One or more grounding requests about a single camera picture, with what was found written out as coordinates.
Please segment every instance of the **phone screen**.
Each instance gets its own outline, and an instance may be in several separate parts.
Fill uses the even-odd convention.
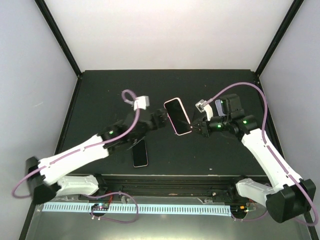
[[[146,142],[144,139],[132,147],[133,166],[135,168],[148,165]]]
[[[191,133],[190,120],[180,98],[174,98],[164,103],[173,129],[177,135]]]

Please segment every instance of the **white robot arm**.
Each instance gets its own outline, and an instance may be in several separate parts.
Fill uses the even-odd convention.
[[[204,137],[221,131],[234,134],[253,154],[271,183],[271,186],[266,186],[244,176],[235,184],[237,194],[265,206],[271,217],[278,223],[310,211],[310,204],[290,177],[302,186],[311,200],[315,196],[315,184],[310,179],[303,180],[287,164],[266,135],[263,140],[262,130],[258,128],[255,117],[245,115],[239,96],[225,95],[216,100],[215,104],[219,114],[216,117],[212,115],[212,110],[207,111],[209,105],[205,101],[201,100],[195,105],[200,112],[206,112],[207,117],[193,122],[192,129]]]
[[[36,157],[29,158],[26,161],[26,174],[39,170],[27,179],[32,202],[42,204],[58,196],[92,195],[99,189],[104,190],[105,183],[99,176],[67,176],[67,174],[93,161],[127,150],[144,138],[147,132],[163,128],[166,125],[167,111],[158,109],[149,113],[147,106],[149,106],[147,96],[136,98],[133,109],[140,109],[139,119],[126,135],[123,133],[128,131],[134,122],[133,114],[65,152],[40,160]]]

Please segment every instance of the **black joint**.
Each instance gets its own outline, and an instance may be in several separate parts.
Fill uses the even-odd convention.
[[[227,125],[227,129],[228,129],[229,133],[231,133],[232,135],[238,136],[239,128],[237,125],[230,123]]]
[[[25,173],[29,174],[38,169],[38,161],[34,156],[27,159],[25,161]],[[57,183],[50,186],[46,185],[43,176],[39,172],[29,177],[26,183],[32,197],[32,203],[34,204],[44,204],[52,200],[56,197],[57,191],[61,189]]]
[[[152,115],[152,130],[157,130],[164,128],[166,126],[166,121],[168,120],[168,114],[166,109],[158,109]]]
[[[241,106],[240,97],[237,94],[224,95],[220,98],[222,112],[231,119],[242,118],[245,110]]]
[[[123,121],[121,120],[115,123],[114,125],[104,128],[104,130],[101,133],[99,133],[98,136],[100,136],[103,141],[107,141],[120,136],[126,130],[127,130],[127,127],[123,124]],[[128,134],[116,141],[106,143],[103,145],[103,148],[108,149],[109,154],[113,154],[114,152],[117,152],[117,151],[126,150],[131,145],[129,136],[130,135]]]
[[[228,195],[233,203],[245,202],[245,200],[244,200],[245,198],[239,195],[236,184],[239,181],[241,181],[243,179],[247,179],[247,178],[248,177],[245,175],[237,176],[232,179],[231,185],[228,186],[228,190],[227,190]]]
[[[258,128],[257,120],[253,115],[249,115],[235,121],[239,128],[240,135],[236,135],[238,138],[242,138],[244,134],[250,134],[250,131]]]
[[[311,200],[313,200],[316,193],[316,185],[314,182],[311,179],[308,179],[301,180],[299,184],[303,187]],[[307,213],[311,209],[306,197],[296,185],[285,185],[283,187],[283,190],[266,196],[266,209],[277,223],[283,223],[289,219]]]
[[[101,174],[94,174],[93,175],[96,179],[96,181],[98,182],[98,187],[100,188],[105,188],[105,190],[107,190],[107,182],[106,180],[102,177]]]
[[[206,121],[201,121],[199,123],[200,132],[203,137],[208,138],[210,136],[209,128]]]

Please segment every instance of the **cable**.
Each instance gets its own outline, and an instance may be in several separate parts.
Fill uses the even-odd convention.
[[[268,211],[265,211],[264,214],[262,214],[261,216],[258,216],[256,218],[253,219],[243,219],[243,218],[236,218],[232,213],[231,213],[231,217],[234,219],[234,221],[241,221],[241,222],[253,222],[253,221],[257,221],[260,219],[263,219],[265,216],[268,215]]]
[[[121,192],[121,191],[118,191],[118,192],[116,191],[116,192],[107,193],[107,194],[102,195],[102,196],[88,196],[88,195],[84,195],[84,196],[86,196],[89,199],[100,199],[100,198],[105,198],[105,197],[116,195],[116,194],[124,195],[124,196],[130,198],[133,201],[133,203],[135,204],[135,208],[136,208],[136,212],[135,212],[134,218],[132,220],[130,220],[130,221],[120,221],[120,220],[116,220],[116,219],[113,219],[113,218],[100,216],[100,217],[98,217],[98,219],[108,220],[108,221],[119,223],[119,224],[131,224],[131,223],[134,223],[135,221],[137,221],[138,218],[139,218],[139,206],[138,206],[136,200],[132,196],[127,194],[127,193],[124,193],[124,192]],[[92,209],[92,211],[91,211],[91,216],[92,216],[92,219],[95,218],[94,209]]]
[[[111,204],[113,197],[114,197],[113,195],[110,196],[109,201],[108,201],[109,205]]]
[[[124,95],[125,95],[124,93],[128,93],[128,94],[132,97],[133,100],[135,100],[135,99],[137,98],[136,94],[135,94],[133,91],[131,91],[131,90],[129,90],[129,89],[126,89],[126,90],[124,90],[124,91],[122,92],[122,94],[121,94],[123,101],[125,101],[126,103],[129,103],[129,102],[131,102],[131,101],[129,101],[129,100],[124,96]],[[140,109],[137,108],[137,109],[135,110],[135,116],[134,116],[134,120],[133,120],[133,122],[132,122],[132,125],[128,128],[127,131],[125,131],[124,133],[122,133],[122,134],[120,134],[119,136],[117,136],[117,137],[115,137],[115,138],[112,138],[112,139],[110,139],[110,140],[106,140],[106,141],[102,141],[102,142],[98,142],[98,143],[95,143],[95,144],[91,144],[91,145],[85,146],[84,149],[92,148],[92,147],[94,147],[94,146],[98,146],[98,145],[101,145],[101,144],[109,144],[109,143],[112,143],[112,142],[114,142],[114,141],[116,141],[116,140],[124,137],[125,135],[127,135],[128,133],[130,133],[130,132],[132,131],[132,129],[134,129],[134,127],[136,126],[136,124],[137,124],[137,122],[138,122],[138,120],[139,120],[139,116],[140,116]],[[61,156],[61,157],[53,160],[52,162],[50,162],[50,165],[55,164],[56,162],[60,161],[61,159],[64,159],[64,158],[66,158],[66,157],[68,157],[68,156],[70,156],[70,155],[72,155],[72,154],[75,154],[75,153],[77,153],[77,152],[79,152],[79,151],[81,151],[80,148],[79,148],[79,149],[76,149],[76,150],[74,150],[74,151],[71,151],[71,152],[69,152],[69,153],[67,153],[67,154],[65,154],[65,155],[63,155],[63,156]],[[24,196],[16,195],[16,190],[17,190],[17,188],[18,188],[24,181],[26,181],[26,180],[27,180],[28,178],[30,178],[31,176],[39,173],[39,172],[40,172],[42,169],[44,169],[44,168],[46,168],[46,166],[37,168],[36,170],[33,170],[33,171],[31,171],[29,174],[27,174],[26,176],[24,176],[24,177],[17,183],[17,185],[12,189],[11,195],[12,195],[14,198],[17,198],[17,199],[29,198],[31,195],[24,195]]]
[[[264,142],[264,144],[267,144],[267,140],[266,140],[266,122],[267,122],[267,114],[268,114],[268,104],[267,104],[267,99],[266,96],[264,95],[264,93],[262,92],[262,90],[260,88],[258,88],[256,85],[249,83],[249,82],[237,82],[234,84],[231,84],[229,86],[227,86],[226,88],[222,89],[220,92],[218,92],[214,97],[210,98],[205,105],[208,105],[210,103],[212,103],[217,97],[219,97],[221,94],[223,94],[225,91],[236,87],[236,86],[240,86],[240,85],[247,85],[250,86],[254,89],[256,89],[262,99],[263,99],[263,105],[264,105],[264,114],[263,114],[263,120],[262,120],[262,128],[261,128],[261,132],[262,132],[262,140]],[[281,168],[283,169],[283,171],[288,174],[289,171],[286,169],[286,167],[282,164],[282,162],[280,161],[280,159],[277,157],[277,155],[274,153],[274,151],[271,149],[271,147],[269,145],[266,146],[267,149],[269,150],[269,152],[272,154],[272,156],[275,158],[275,160],[278,162],[278,164],[281,166]],[[306,200],[308,201],[308,203],[310,204],[312,211],[314,213],[314,222],[312,223],[308,223],[305,221],[301,221],[300,219],[295,218],[295,220],[301,224],[304,224],[306,226],[315,226],[318,224],[319,221],[319,215],[318,215],[318,211],[316,206],[314,205],[314,203],[312,202],[311,198],[309,197],[309,195],[307,194],[307,192],[301,187],[301,185],[298,183],[298,181],[296,179],[294,179],[294,177],[290,174],[288,174],[288,177],[294,182],[294,184],[300,189],[300,191],[302,192],[302,194],[304,195],[304,197],[306,198]],[[254,218],[254,219],[250,219],[250,221],[254,221],[254,220],[259,220],[262,217],[265,217],[267,215],[267,213],[263,214],[260,217]]]

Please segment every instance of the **white wall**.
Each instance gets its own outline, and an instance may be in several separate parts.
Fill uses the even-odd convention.
[[[318,187],[320,211],[320,1],[304,1],[261,75],[286,160]],[[320,224],[316,227],[320,233]]]
[[[1,2],[0,78],[0,239],[16,240],[31,201],[11,190],[27,158],[54,154],[76,84],[34,0]]]
[[[82,71],[255,71],[292,2],[46,0]]]

